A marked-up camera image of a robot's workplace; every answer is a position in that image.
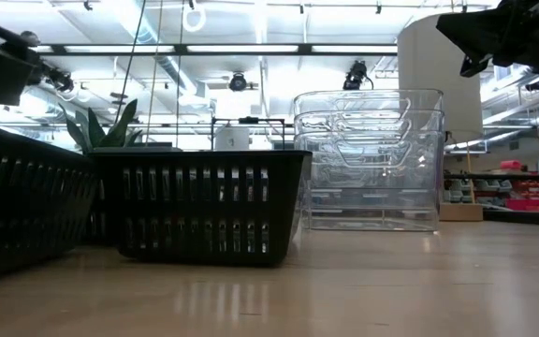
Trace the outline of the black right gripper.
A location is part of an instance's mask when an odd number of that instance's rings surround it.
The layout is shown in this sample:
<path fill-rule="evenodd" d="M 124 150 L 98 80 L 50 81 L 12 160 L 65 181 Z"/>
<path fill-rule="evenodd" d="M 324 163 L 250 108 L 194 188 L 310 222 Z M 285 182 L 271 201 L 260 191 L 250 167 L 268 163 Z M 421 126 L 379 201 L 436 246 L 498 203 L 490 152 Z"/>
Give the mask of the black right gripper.
<path fill-rule="evenodd" d="M 539 74 L 539 0 L 501 0 L 487 10 L 443 14 L 436 29 L 464 53 L 461 77 L 490 64 L 524 65 Z"/>

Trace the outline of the clear plastic bin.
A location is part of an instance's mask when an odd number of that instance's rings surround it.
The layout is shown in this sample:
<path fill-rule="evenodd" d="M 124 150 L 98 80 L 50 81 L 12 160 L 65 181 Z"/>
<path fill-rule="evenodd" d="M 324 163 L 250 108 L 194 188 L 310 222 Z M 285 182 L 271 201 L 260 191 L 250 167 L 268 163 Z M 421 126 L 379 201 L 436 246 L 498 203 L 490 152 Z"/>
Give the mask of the clear plastic bin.
<path fill-rule="evenodd" d="M 444 136 L 438 131 L 309 132 L 303 185 L 308 227 L 434 231 L 442 195 Z"/>
<path fill-rule="evenodd" d="M 296 149 L 313 155 L 313 208 L 434 211 L 444 115 L 439 110 L 318 110 L 294 121 Z"/>
<path fill-rule="evenodd" d="M 434 89 L 322 91 L 299 95 L 293 103 L 295 118 L 318 110 L 441 110 L 443 98 Z"/>

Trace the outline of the shelf with red bins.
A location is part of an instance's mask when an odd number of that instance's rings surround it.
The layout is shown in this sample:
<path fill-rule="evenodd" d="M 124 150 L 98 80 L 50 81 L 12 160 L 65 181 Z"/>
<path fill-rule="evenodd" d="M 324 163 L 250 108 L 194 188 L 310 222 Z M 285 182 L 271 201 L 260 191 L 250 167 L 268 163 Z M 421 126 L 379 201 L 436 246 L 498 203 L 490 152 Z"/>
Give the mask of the shelf with red bins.
<path fill-rule="evenodd" d="M 539 171 L 517 160 L 497 169 L 444 172 L 444 203 L 452 210 L 467 207 L 481 215 L 463 220 L 485 220 L 539 226 Z"/>

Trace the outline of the black ceiling spot lamp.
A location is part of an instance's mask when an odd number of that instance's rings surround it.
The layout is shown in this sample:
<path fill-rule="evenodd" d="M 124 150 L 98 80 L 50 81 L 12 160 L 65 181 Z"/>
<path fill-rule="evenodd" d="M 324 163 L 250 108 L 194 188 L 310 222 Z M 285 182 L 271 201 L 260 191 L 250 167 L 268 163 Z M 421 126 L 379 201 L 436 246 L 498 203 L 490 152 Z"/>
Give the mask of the black ceiling spot lamp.
<path fill-rule="evenodd" d="M 364 61 L 355 61 L 345 75 L 342 88 L 345 91 L 359 90 L 364 80 L 367 78 L 367 67 Z"/>
<path fill-rule="evenodd" d="M 241 92 L 248 87 L 247 80 L 241 72 L 235 72 L 228 84 L 228 88 L 233 92 Z"/>

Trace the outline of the green potted plant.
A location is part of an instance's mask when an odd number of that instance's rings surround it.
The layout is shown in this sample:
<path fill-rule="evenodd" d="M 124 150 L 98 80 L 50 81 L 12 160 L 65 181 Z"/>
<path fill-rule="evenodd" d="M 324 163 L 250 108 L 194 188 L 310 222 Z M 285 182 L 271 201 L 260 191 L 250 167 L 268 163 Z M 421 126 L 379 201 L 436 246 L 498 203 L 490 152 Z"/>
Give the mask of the green potted plant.
<path fill-rule="evenodd" d="M 119 120 L 106 132 L 98 122 L 95 113 L 88 109 L 88 116 L 77 113 L 70 116 L 60 105 L 66 121 L 66 130 L 84 154 L 98 148 L 131 147 L 141 135 L 141 130 L 129 130 L 128 126 L 137 112 L 138 101 L 130 101 Z"/>

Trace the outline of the black mesh plastic basket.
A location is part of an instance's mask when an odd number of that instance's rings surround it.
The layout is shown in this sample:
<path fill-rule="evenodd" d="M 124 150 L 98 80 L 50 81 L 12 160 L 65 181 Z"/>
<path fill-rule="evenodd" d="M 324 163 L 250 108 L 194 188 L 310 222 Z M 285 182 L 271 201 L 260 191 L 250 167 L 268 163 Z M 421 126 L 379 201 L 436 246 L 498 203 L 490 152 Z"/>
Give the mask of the black mesh plastic basket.
<path fill-rule="evenodd" d="M 275 266 L 299 221 L 301 150 L 98 151 L 118 252 L 146 262 Z"/>
<path fill-rule="evenodd" d="M 0 129 L 0 275 L 73 249 L 98 183 L 90 158 Z"/>

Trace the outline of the round wooden lamp base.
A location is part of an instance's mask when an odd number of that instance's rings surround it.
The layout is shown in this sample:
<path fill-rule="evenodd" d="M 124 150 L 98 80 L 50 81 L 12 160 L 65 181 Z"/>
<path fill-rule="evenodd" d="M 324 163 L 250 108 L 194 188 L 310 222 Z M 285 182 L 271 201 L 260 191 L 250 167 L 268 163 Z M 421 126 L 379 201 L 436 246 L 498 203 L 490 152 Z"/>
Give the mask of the round wooden lamp base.
<path fill-rule="evenodd" d="M 483 207 L 473 203 L 442 203 L 439 219 L 442 222 L 481 222 Z"/>

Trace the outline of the black overhead frame bar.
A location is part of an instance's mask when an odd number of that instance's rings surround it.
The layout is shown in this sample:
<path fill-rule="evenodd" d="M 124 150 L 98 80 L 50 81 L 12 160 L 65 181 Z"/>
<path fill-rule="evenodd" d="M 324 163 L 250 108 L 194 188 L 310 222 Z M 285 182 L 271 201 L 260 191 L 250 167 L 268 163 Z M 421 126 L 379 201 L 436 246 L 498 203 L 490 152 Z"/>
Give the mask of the black overhead frame bar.
<path fill-rule="evenodd" d="M 394 57 L 396 44 L 51 44 L 35 47 L 44 56 L 370 56 Z"/>

